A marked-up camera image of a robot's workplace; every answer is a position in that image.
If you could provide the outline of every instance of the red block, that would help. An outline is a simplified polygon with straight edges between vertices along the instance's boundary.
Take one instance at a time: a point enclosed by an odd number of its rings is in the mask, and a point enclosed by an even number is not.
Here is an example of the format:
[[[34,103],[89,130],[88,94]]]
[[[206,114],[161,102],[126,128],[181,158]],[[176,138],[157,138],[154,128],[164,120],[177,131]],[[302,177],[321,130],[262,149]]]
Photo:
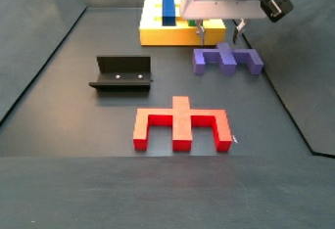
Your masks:
[[[232,144],[232,134],[224,110],[189,109],[188,97],[172,97],[172,109],[138,109],[134,129],[134,149],[148,148],[149,126],[172,126],[172,149],[190,150],[192,126],[213,128],[216,151],[226,152]]]

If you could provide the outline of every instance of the yellow block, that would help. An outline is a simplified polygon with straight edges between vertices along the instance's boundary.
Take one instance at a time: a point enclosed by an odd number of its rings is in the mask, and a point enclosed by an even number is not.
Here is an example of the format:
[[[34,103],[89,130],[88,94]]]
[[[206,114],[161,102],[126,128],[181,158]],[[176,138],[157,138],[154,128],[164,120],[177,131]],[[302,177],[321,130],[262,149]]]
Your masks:
[[[173,0],[176,26],[162,26],[162,0],[145,0],[141,21],[140,41],[148,46],[181,46],[201,45],[196,27],[188,26],[188,22],[178,14],[180,0]],[[221,20],[206,20],[202,22],[205,29],[204,45],[216,45],[224,41],[225,25]]]

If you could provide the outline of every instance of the purple block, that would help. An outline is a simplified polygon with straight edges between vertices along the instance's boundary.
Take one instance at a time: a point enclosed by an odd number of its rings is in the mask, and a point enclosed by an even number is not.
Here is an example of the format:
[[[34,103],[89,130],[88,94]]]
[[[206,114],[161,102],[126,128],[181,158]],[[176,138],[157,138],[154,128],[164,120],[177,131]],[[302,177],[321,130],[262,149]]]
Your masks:
[[[245,63],[250,74],[258,74],[264,64],[253,49],[230,49],[226,43],[218,43],[216,49],[193,50],[193,73],[204,73],[206,63],[218,63],[220,71],[225,75],[234,73],[236,64]]]
[[[258,58],[254,49],[233,49],[232,50],[237,63],[245,63],[248,71],[252,75],[261,72],[264,64]]]
[[[193,49],[192,64],[193,64],[193,73],[196,75],[202,75],[204,67],[205,67],[205,61],[204,61],[204,54],[202,54],[201,49]]]

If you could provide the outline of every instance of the building block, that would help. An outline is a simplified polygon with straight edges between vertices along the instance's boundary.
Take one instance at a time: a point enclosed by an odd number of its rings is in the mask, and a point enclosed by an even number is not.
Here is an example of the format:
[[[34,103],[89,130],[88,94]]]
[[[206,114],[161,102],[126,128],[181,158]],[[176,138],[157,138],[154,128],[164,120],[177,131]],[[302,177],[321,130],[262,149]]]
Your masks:
[[[196,26],[196,22],[194,21],[188,21],[188,26]]]
[[[162,26],[174,26],[173,0],[162,0]]]
[[[230,49],[228,43],[218,43],[216,49],[193,49],[193,73],[202,75],[206,63],[217,63],[221,74],[234,74],[236,64],[246,64],[250,74],[261,72],[264,64],[253,49]]]
[[[178,13],[180,0],[173,0],[174,26],[162,26],[162,0],[144,0],[140,20],[140,43],[142,46],[200,46],[196,26],[188,26]],[[225,25],[221,20],[205,20],[204,45],[224,41]]]
[[[172,109],[137,109],[133,146],[146,151],[149,126],[172,126],[172,150],[188,152],[192,144],[192,126],[213,128],[217,152],[226,152],[232,144],[232,134],[225,110],[196,110],[189,108],[189,99],[172,97]]]

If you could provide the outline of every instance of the black bracket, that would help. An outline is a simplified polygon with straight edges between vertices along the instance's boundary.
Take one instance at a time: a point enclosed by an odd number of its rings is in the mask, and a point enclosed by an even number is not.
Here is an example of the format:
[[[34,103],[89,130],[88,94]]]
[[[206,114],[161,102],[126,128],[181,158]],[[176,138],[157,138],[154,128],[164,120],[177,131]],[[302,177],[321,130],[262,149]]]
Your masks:
[[[149,56],[97,56],[100,76],[89,85],[100,91],[148,91],[150,89]]]

